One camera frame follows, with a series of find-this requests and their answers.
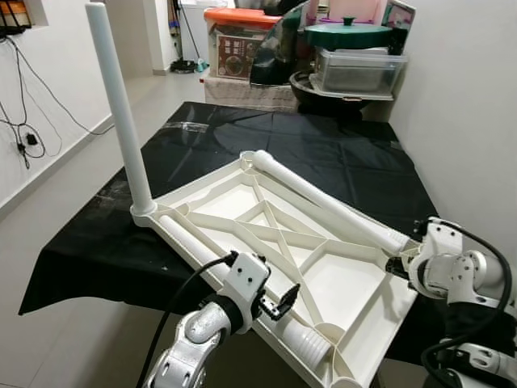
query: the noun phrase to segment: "table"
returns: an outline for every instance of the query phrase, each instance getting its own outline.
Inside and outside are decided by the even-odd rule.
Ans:
[[[184,103],[142,154],[151,192],[160,196],[258,149],[402,233],[436,214],[387,123]],[[162,310],[192,270],[151,229],[133,224],[131,203],[122,169],[44,247],[19,313],[74,297]],[[199,279],[174,312],[194,310],[211,291]],[[442,333],[434,302],[418,298],[389,356],[418,363]]]

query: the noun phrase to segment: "storage box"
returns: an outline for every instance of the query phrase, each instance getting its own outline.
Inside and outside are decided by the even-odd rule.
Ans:
[[[320,48],[311,82],[323,91],[391,95],[405,56],[331,52]]]
[[[212,77],[248,79],[255,53],[280,20],[262,10],[212,8],[204,12]]]

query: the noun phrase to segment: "floor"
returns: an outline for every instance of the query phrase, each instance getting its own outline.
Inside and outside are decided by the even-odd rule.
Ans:
[[[196,74],[136,79],[127,89],[142,144],[183,101],[204,101]],[[0,387],[122,388],[136,383],[158,311],[80,298],[23,317],[16,314],[40,249],[121,166],[111,131],[94,139],[0,223],[5,268],[0,285],[9,290],[0,298]],[[158,348],[174,338],[175,321],[170,319]],[[264,375],[258,363],[270,373]],[[400,375],[400,367],[390,365],[386,378]],[[423,375],[415,373],[410,381],[418,384],[410,386],[421,386]],[[208,373],[208,387],[243,384],[305,386],[253,333],[230,339]]]

